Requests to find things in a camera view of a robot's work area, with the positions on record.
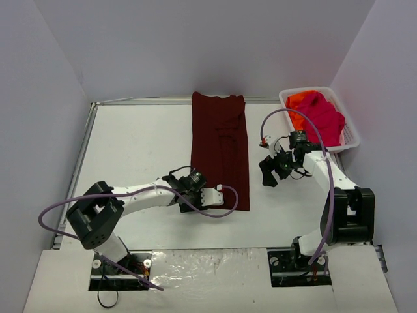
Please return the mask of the maroon t shirt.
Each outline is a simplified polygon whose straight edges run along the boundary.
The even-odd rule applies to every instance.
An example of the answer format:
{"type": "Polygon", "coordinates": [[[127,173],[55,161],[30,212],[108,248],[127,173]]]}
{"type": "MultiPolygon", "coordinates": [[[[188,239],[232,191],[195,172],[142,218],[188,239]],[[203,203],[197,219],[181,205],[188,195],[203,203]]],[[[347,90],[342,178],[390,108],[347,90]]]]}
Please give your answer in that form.
{"type": "Polygon", "coordinates": [[[250,210],[250,175],[245,101],[192,94],[190,164],[207,179],[207,187],[227,185],[238,194],[237,211],[250,210]]]}

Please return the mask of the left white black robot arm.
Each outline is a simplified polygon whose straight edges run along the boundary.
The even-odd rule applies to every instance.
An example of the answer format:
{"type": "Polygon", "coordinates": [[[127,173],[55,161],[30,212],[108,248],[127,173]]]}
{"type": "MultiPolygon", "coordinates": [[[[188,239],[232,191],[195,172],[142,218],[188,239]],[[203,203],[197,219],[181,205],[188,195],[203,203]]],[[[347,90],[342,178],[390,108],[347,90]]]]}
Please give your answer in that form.
{"type": "Polygon", "coordinates": [[[189,203],[201,209],[208,206],[211,188],[197,170],[185,177],[172,173],[155,182],[116,188],[105,181],[93,184],[67,211],[66,218],[81,241],[84,249],[94,250],[108,259],[108,265],[117,273],[127,271],[131,265],[128,249],[115,233],[119,220],[129,214],[152,207],[179,205],[184,212],[189,203]]]}

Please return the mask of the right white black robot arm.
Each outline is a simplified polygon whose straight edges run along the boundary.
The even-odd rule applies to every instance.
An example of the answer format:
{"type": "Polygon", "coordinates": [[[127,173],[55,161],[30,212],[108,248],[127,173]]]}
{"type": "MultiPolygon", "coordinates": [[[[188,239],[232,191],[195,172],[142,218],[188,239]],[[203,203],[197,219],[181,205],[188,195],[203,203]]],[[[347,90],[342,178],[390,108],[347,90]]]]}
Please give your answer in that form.
{"type": "Polygon", "coordinates": [[[268,150],[268,156],[259,163],[262,184],[275,187],[279,180],[296,172],[314,178],[326,196],[318,229],[294,240],[290,264],[304,269],[333,246],[371,242],[375,224],[373,191],[352,182],[327,149],[308,141],[304,131],[291,132],[288,140],[289,150],[285,150],[275,136],[261,139],[260,146],[268,150]]]}

